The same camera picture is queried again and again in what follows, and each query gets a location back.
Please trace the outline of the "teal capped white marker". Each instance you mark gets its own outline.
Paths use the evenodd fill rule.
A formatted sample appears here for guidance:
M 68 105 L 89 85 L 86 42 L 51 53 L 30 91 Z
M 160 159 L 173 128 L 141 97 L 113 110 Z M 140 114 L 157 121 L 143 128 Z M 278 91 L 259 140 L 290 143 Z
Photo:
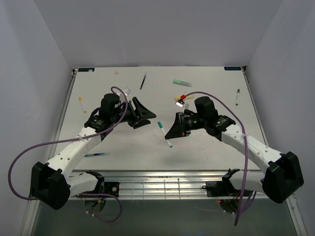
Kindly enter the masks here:
M 163 136 L 164 136 L 164 139 L 166 140 L 168 146 L 169 146 L 170 148 L 173 148 L 173 145 L 171 144 L 170 140 L 169 140 L 169 139 L 166 139 L 166 137 L 165 137 L 165 136 L 166 136 L 166 132 L 165 132 L 165 130 L 164 130 L 164 127 L 163 127 L 162 123 L 161 123 L 160 121 L 158 121 L 157 124 L 158 124 L 158 126 L 159 126 L 159 128 L 160 128 L 160 130 L 161 130 L 161 132 L 162 132 L 162 134 L 163 134 Z

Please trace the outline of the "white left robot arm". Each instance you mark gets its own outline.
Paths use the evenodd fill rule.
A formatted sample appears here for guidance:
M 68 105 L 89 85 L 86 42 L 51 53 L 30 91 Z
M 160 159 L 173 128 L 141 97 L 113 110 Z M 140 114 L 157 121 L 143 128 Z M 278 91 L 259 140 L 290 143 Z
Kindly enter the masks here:
M 113 93 L 104 95 L 101 105 L 92 111 L 76 141 L 70 142 L 46 163 L 37 162 L 31 171 L 31 195 L 54 210 L 62 208 L 72 196 L 84 193 L 100 196 L 104 192 L 104 177 L 94 171 L 72 176 L 79 162 L 99 145 L 117 123 L 126 122 L 133 129 L 150 124 L 156 114 L 134 97 L 121 102 Z

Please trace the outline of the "blue gel pen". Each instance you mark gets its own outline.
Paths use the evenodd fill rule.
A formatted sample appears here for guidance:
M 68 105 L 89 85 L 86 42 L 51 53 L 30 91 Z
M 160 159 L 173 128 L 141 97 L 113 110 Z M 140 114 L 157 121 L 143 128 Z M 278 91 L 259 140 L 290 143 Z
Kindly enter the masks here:
M 110 154 L 109 152 L 89 153 L 89 154 L 86 154 L 84 157 L 106 156 L 109 154 Z

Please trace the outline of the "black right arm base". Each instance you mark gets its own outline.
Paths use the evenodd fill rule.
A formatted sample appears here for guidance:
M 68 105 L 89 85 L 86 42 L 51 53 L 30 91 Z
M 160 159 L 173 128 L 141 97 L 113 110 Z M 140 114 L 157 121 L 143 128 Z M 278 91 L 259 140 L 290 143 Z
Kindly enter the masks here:
M 234 196 L 237 190 L 223 181 L 207 181 L 201 187 L 208 197 Z

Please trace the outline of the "blue corner label right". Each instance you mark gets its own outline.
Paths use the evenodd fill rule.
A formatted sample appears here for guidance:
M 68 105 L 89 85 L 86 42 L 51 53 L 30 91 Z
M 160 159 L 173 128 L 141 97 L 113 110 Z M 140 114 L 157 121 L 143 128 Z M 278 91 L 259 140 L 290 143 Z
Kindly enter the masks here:
M 225 71 L 241 71 L 241 67 L 239 66 L 225 66 L 224 67 Z

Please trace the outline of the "blue corner label left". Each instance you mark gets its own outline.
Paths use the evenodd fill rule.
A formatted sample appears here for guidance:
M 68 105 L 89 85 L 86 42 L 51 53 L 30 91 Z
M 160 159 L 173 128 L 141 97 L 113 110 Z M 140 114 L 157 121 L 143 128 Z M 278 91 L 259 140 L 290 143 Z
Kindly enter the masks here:
M 79 68 L 78 72 L 94 72 L 95 68 Z

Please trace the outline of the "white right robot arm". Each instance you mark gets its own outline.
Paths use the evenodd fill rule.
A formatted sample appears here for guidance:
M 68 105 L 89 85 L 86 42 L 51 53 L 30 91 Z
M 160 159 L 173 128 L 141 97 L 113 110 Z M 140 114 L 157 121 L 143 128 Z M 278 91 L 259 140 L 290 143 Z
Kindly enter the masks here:
M 244 171 L 228 170 L 221 181 L 208 186 L 212 196 L 255 191 L 281 204 L 304 184 L 300 163 L 294 153 L 282 153 L 246 136 L 233 119 L 218 114 L 210 98 L 203 96 L 194 103 L 196 112 L 185 110 L 175 114 L 174 124 L 165 139 L 187 137 L 193 130 L 205 129 L 210 136 L 247 155 L 260 169 L 260 173 L 249 172 L 246 181 L 243 181 Z

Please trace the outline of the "blue corner label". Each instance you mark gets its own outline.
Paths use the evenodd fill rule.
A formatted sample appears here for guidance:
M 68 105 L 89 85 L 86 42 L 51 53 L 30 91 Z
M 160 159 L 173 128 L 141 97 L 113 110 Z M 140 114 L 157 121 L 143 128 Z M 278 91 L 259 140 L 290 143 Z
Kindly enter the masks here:
M 225 66 L 224 67 L 225 71 L 241 71 L 241 67 L 239 66 Z
M 94 72 L 95 68 L 79 68 L 78 72 Z

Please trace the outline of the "yellow highlighter pen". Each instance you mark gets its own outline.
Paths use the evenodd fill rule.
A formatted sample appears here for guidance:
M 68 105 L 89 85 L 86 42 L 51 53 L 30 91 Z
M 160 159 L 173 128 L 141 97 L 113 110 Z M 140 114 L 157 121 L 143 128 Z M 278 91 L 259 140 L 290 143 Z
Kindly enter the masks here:
M 182 95 L 182 96 L 177 96 L 177 97 L 175 97 L 174 99 L 175 99 L 175 101 L 178 101 L 178 100 L 187 100 L 187 99 L 193 99 L 194 98 L 194 95 L 189 95 L 189 96 L 184 96 L 184 95 Z

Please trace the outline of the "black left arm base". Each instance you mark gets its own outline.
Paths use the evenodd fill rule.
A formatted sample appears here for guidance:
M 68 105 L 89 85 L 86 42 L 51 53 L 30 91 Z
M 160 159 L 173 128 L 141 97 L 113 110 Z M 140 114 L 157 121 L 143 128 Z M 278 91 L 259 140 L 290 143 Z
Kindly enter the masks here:
M 119 182 L 103 182 L 100 185 L 100 193 L 113 195 L 115 197 L 119 197 L 120 183 Z

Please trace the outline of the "green capped white marker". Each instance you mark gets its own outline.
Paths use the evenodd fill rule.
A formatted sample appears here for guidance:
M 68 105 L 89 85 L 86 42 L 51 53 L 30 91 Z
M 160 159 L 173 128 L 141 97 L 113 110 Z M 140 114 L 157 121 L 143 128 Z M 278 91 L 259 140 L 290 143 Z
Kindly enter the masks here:
M 235 106 L 239 105 L 239 95 L 240 95 L 240 89 L 237 89 Z

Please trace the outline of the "yellow capped white marker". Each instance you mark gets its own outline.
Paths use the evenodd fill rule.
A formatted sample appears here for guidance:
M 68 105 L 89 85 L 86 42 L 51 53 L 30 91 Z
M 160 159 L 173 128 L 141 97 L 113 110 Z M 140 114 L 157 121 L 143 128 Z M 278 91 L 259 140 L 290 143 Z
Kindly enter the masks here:
M 84 112 L 84 113 L 86 113 L 86 112 L 87 112 L 87 110 L 85 109 L 85 106 L 84 106 L 84 103 L 83 103 L 83 99 L 82 99 L 82 97 L 79 97 L 78 99 L 79 99 L 79 102 L 80 102 L 81 107 L 82 107 L 82 109 L 83 109 L 83 112 Z

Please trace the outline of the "mint green highlighter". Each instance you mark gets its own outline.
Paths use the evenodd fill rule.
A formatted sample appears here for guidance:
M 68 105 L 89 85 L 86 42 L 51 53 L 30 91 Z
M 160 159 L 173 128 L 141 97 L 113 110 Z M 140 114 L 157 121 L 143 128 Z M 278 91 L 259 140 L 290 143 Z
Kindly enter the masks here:
M 177 80 L 177 79 L 174 79 L 173 83 L 177 84 L 177 85 L 182 85 L 182 86 L 185 86 L 185 87 L 192 87 L 192 83 L 181 81 L 181 80 Z

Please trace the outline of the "dark purple pen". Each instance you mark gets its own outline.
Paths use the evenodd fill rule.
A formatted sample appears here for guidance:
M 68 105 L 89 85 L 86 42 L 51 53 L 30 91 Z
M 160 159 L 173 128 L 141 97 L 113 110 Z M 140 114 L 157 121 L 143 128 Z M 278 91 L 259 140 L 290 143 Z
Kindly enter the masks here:
M 141 85 L 140 85 L 140 90 L 142 90 L 142 88 L 143 88 L 143 85 L 145 83 L 146 77 L 147 77 L 147 72 L 145 72 L 145 74 L 143 76 L 143 79 L 142 79 L 142 82 L 141 82 Z

